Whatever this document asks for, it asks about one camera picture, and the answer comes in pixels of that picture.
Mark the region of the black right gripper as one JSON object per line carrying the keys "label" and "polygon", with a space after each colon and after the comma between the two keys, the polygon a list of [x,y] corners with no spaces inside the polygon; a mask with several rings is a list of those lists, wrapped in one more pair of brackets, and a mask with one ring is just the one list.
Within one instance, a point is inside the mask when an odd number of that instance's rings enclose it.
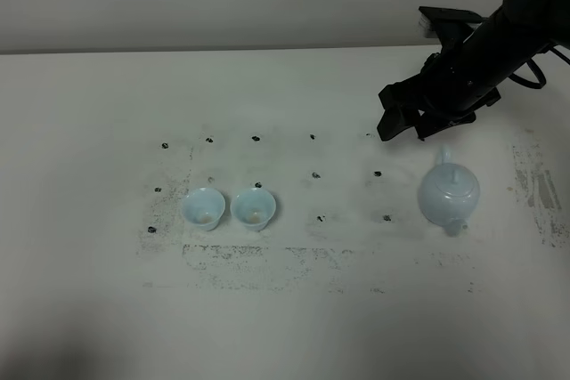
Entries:
{"label": "black right gripper", "polygon": [[384,113],[377,126],[380,140],[390,141],[415,128],[425,141],[446,129],[471,124],[476,111],[500,99],[495,33],[475,32],[464,42],[431,55],[419,74],[387,85],[379,99]]}

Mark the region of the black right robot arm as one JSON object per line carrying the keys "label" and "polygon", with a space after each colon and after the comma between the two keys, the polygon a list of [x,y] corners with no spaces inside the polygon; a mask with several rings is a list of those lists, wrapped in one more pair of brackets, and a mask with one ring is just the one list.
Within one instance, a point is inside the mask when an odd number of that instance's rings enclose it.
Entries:
{"label": "black right robot arm", "polygon": [[502,0],[487,18],[450,8],[419,11],[442,49],[426,59],[419,74],[379,93],[382,141],[410,128],[425,140],[470,124],[478,109],[500,99],[497,87],[506,79],[543,88],[546,77],[534,56],[569,46],[569,0]]}

